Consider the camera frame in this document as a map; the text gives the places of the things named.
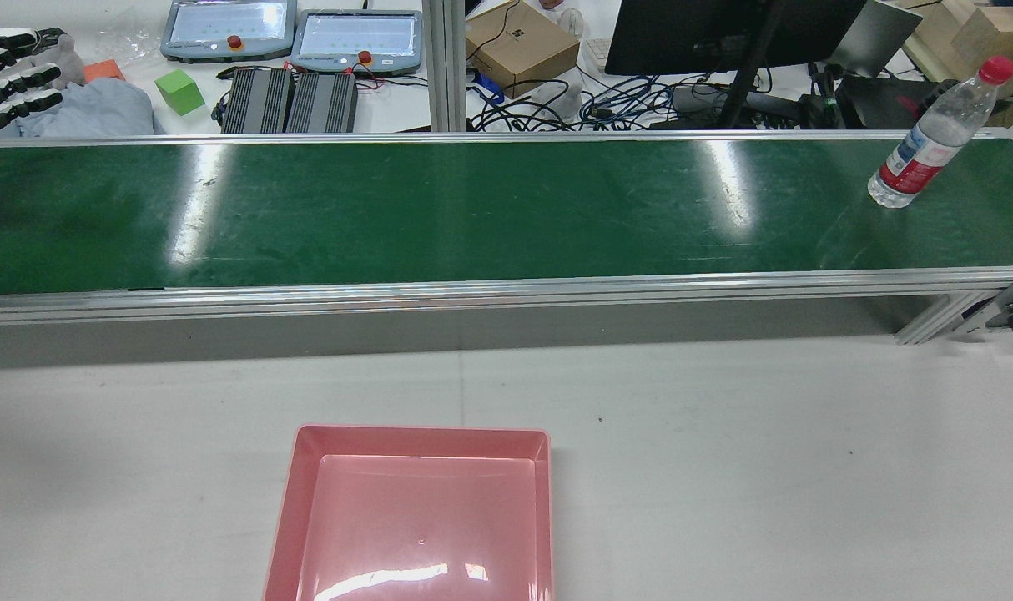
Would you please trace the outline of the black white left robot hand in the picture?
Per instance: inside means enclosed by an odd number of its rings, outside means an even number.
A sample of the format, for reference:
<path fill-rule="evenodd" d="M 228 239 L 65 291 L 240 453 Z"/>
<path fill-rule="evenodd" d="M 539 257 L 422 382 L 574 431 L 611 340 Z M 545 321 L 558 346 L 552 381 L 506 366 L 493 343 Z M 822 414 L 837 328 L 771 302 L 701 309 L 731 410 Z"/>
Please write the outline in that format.
<path fill-rule="evenodd" d="M 30 58 L 40 51 L 56 47 L 64 31 L 59 28 L 0 29 L 0 130 L 14 119 L 28 117 L 59 105 L 63 95 L 50 87 L 63 76 L 61 68 L 53 62 L 30 66 L 6 77 L 3 72 L 14 68 L 22 58 Z"/>

